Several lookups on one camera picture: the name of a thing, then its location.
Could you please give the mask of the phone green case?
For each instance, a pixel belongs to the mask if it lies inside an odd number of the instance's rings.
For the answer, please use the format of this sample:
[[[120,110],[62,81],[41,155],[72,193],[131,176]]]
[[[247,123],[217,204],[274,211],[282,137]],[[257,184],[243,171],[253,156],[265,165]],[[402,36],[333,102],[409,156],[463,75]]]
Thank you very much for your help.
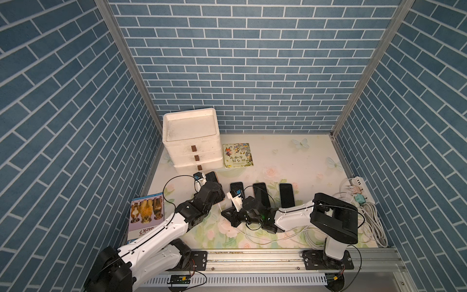
[[[281,202],[282,208],[292,208],[296,206],[292,184],[280,183],[279,191],[280,191],[280,202]]]
[[[244,186],[242,182],[236,182],[230,184],[230,194],[232,198],[241,198],[245,199]]]

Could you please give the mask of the phone pink case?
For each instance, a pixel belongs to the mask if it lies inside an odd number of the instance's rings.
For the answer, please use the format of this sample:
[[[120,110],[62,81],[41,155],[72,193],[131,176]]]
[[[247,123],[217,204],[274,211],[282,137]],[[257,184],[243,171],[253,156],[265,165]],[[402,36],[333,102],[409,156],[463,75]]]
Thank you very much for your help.
[[[270,208],[271,207],[271,202],[269,200],[269,193],[266,188],[266,184],[264,182],[260,183],[255,183],[252,185],[254,189],[254,195],[257,200],[260,201],[260,203],[266,207]]]
[[[211,171],[211,172],[207,173],[206,174],[206,181],[213,182],[213,183],[219,183],[216,172]]]

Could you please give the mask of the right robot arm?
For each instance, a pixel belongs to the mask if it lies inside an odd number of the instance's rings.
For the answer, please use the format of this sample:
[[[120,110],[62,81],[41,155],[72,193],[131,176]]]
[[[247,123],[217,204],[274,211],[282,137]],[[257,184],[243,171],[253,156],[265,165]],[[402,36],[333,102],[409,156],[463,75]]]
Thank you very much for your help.
[[[347,247],[358,243],[357,207],[324,193],[316,193],[313,200],[290,208],[266,208],[254,197],[236,196],[231,201],[233,206],[221,215],[235,228],[241,223],[253,223],[271,234],[301,226],[324,232],[327,259],[342,261]]]

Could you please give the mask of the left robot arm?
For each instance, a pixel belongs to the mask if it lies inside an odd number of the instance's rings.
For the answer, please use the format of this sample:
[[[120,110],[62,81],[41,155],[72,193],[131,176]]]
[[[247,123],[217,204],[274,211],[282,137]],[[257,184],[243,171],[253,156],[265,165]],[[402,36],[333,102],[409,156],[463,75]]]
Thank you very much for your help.
[[[162,224],[133,242],[101,250],[83,285],[85,292],[133,292],[157,274],[183,268],[191,249],[180,239],[225,199],[220,183],[208,181],[179,204]]]

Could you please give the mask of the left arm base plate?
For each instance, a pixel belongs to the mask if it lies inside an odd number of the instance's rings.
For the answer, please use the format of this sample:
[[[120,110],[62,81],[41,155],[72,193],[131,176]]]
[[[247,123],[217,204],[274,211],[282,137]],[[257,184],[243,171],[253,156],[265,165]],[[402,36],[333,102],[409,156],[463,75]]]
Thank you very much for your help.
[[[207,251],[191,251],[190,255],[183,255],[180,262],[170,271],[205,271],[207,258]]]

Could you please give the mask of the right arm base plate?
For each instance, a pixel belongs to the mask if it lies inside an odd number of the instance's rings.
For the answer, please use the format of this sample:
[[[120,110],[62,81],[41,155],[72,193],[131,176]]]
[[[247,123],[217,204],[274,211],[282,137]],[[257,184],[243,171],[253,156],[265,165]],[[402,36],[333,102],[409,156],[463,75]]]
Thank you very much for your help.
[[[324,250],[305,250],[302,258],[306,270],[354,270],[355,266],[350,253],[345,250],[342,260],[336,260],[325,255]]]

